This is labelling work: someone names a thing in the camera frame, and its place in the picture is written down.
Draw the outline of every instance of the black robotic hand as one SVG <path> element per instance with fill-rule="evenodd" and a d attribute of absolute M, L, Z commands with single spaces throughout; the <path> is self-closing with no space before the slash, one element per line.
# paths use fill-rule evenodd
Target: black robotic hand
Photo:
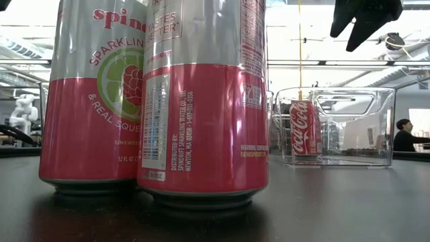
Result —
<path fill-rule="evenodd" d="M 402 11 L 401 0 L 336 0 L 330 36 L 339 36 L 355 18 L 347 45 L 347 51 L 353 52 L 383 25 L 398 20 Z"/>
<path fill-rule="evenodd" d="M 0 11 L 5 11 L 12 0 L 0 0 Z"/>

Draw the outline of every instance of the person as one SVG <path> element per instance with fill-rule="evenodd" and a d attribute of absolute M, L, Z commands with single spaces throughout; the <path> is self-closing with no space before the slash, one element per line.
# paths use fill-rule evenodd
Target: person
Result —
<path fill-rule="evenodd" d="M 400 131 L 394 137 L 394 151 L 415 152 L 414 144 L 430 143 L 430 138 L 415 137 L 411 134 L 414 126 L 408 119 L 399 120 L 396 127 Z"/>

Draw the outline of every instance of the spindrift sparkling water can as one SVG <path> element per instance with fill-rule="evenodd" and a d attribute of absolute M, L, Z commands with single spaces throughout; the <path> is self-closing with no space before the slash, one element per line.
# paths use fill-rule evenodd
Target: spindrift sparkling water can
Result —
<path fill-rule="evenodd" d="M 267 185 L 264 0 L 148 3 L 138 184 L 176 207 Z"/>
<path fill-rule="evenodd" d="M 137 0 L 63 0 L 39 176 L 63 193 L 135 182 L 146 8 Z"/>

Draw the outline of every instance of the white robot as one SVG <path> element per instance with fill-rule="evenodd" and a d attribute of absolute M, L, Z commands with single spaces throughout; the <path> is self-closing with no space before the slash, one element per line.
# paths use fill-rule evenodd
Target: white robot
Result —
<path fill-rule="evenodd" d="M 38 119 L 38 109 L 33 107 L 33 101 L 35 100 L 32 94 L 22 94 L 19 99 L 16 100 L 15 110 L 11 114 L 9 119 L 10 126 L 18 128 L 26 135 L 30 135 L 32 122 Z"/>

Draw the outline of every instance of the nutrition facts label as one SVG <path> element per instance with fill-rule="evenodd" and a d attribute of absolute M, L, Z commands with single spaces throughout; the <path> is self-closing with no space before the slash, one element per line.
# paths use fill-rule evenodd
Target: nutrition facts label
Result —
<path fill-rule="evenodd" d="M 246 72 L 258 77 L 265 74 L 264 12 L 263 0 L 242 0 L 242 66 Z"/>
<path fill-rule="evenodd" d="M 142 167 L 166 170 L 170 75 L 146 82 Z"/>

